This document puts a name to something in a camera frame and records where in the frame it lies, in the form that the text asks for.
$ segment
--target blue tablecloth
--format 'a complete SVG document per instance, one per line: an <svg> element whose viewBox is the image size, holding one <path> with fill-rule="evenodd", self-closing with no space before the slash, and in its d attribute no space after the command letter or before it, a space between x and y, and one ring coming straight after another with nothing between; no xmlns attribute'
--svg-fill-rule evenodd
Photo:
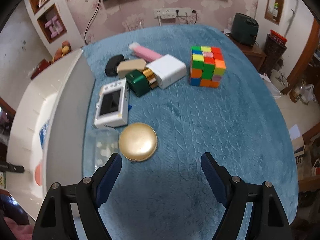
<svg viewBox="0 0 320 240"><path fill-rule="evenodd" d="M116 78L104 68L116 54L134 58L128 44L138 42L171 54L189 66L190 46L222 49L227 70L220 87L192 87L185 77L169 88L137 98L130 93L129 123L156 131L158 148L147 161L123 166L108 201L99 209L113 240L212 239L223 216L201 170L200 157L211 152L218 164L246 182L271 181L289 222L298 202L296 164L282 114L245 55L219 30L205 25L170 25L122 33L84 47L96 82L84 138L84 176L94 172L92 130L100 87ZM248 204L238 239L244 239ZM76 220L79 238L85 235Z"/></svg>

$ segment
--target screw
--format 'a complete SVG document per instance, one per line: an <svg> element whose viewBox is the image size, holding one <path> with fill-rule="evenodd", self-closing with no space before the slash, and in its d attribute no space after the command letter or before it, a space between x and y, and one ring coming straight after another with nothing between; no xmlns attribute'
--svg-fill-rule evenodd
<svg viewBox="0 0 320 240"><path fill-rule="evenodd" d="M82 182L83 182L84 184L88 184L88 183L90 183L90 181L91 181L91 178L90 178L90 177L85 177L85 178L82 180Z"/></svg>
<svg viewBox="0 0 320 240"><path fill-rule="evenodd" d="M266 181L264 185L266 185L266 187L272 187L272 183L270 181Z"/></svg>
<svg viewBox="0 0 320 240"><path fill-rule="evenodd" d="M232 176L232 181L238 183L241 179L238 176Z"/></svg>
<svg viewBox="0 0 320 240"><path fill-rule="evenodd" d="M56 188L59 187L59 183L58 183L58 182L55 182L55 183L52 184L51 187L52 187L53 189L56 189Z"/></svg>

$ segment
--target clear plastic container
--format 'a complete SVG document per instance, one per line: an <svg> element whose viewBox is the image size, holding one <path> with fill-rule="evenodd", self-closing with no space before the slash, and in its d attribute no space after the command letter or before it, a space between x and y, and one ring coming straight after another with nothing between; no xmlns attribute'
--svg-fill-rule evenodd
<svg viewBox="0 0 320 240"><path fill-rule="evenodd" d="M119 152L119 134L115 129L107 127L96 130L93 136L95 137L94 169L96 171L107 163L113 153Z"/></svg>

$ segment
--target bottle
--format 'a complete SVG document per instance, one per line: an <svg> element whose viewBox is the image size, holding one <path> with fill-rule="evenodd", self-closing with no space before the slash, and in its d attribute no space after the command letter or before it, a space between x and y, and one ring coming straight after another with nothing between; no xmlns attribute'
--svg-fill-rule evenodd
<svg viewBox="0 0 320 240"><path fill-rule="evenodd" d="M289 93L292 102L296 103L304 94L307 83L302 79L301 83L298 84L295 89Z"/></svg>
<svg viewBox="0 0 320 240"><path fill-rule="evenodd" d="M272 15L273 15L274 19L276 19L278 16L278 7L279 7L279 4L275 2L275 5L274 5L273 11L272 11Z"/></svg>

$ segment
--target pink tube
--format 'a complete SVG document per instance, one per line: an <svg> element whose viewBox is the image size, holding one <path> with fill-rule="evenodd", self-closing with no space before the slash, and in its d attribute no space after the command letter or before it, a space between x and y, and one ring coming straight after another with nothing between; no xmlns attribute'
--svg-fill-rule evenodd
<svg viewBox="0 0 320 240"><path fill-rule="evenodd" d="M129 49L131 49L137 57L143 58L146 62L152 62L162 57L159 53L156 53L151 49L147 49L136 42L131 43L129 45Z"/></svg>

